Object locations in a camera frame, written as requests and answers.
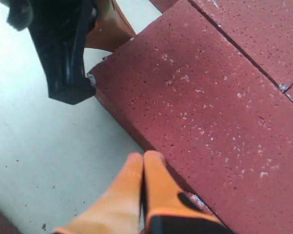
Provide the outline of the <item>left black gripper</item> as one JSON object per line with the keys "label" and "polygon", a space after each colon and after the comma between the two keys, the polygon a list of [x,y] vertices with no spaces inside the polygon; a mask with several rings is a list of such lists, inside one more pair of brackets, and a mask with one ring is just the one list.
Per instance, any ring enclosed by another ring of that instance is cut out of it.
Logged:
{"label": "left black gripper", "polygon": [[75,105],[94,95],[85,76],[84,48],[95,25],[93,0],[0,0],[6,22],[28,27],[46,76],[50,99]]}

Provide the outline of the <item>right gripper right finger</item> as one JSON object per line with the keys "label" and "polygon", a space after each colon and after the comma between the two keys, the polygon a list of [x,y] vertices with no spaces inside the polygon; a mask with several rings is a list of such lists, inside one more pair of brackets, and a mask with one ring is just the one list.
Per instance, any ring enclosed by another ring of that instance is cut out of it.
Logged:
{"label": "right gripper right finger", "polygon": [[157,151],[144,156],[143,208],[146,234],[231,234],[215,216],[201,211],[184,194]]}

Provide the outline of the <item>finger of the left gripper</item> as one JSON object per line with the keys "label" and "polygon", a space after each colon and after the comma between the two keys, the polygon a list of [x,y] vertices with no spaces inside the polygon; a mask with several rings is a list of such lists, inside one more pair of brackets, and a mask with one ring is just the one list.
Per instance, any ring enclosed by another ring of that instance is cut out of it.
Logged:
{"label": "finger of the left gripper", "polygon": [[87,33],[85,47],[114,52],[136,33],[115,0],[96,0],[94,27]]}

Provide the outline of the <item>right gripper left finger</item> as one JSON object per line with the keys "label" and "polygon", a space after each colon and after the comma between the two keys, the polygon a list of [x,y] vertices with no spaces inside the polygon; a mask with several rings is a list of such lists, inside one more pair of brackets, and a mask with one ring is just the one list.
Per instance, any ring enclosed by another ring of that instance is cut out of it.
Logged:
{"label": "right gripper left finger", "polygon": [[143,157],[131,153],[99,200],[55,234],[137,234],[140,227],[140,196]]}

